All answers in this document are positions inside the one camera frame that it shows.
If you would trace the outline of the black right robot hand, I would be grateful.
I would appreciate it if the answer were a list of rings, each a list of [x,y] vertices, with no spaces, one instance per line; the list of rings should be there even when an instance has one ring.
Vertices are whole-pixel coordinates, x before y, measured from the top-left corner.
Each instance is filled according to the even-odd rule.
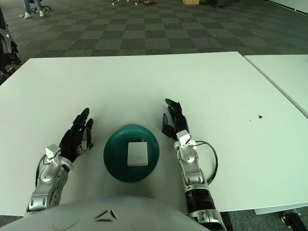
[[[179,141],[180,138],[185,136],[186,140],[180,142],[181,146],[190,146],[191,135],[189,132],[189,126],[186,117],[182,113],[180,103],[168,98],[165,98],[165,102],[174,126],[169,124],[166,113],[163,113],[161,128],[162,133],[175,141]]]

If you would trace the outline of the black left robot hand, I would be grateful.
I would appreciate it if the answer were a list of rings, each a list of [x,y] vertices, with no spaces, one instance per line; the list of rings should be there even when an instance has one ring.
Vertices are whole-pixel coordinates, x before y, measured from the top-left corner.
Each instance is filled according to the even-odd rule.
[[[90,113],[89,108],[85,108],[73,121],[73,125],[66,131],[61,139],[60,144],[52,146],[55,154],[46,153],[48,160],[56,162],[69,161],[72,165],[75,160],[93,147],[91,142],[91,129],[93,126],[93,119],[88,119]]]

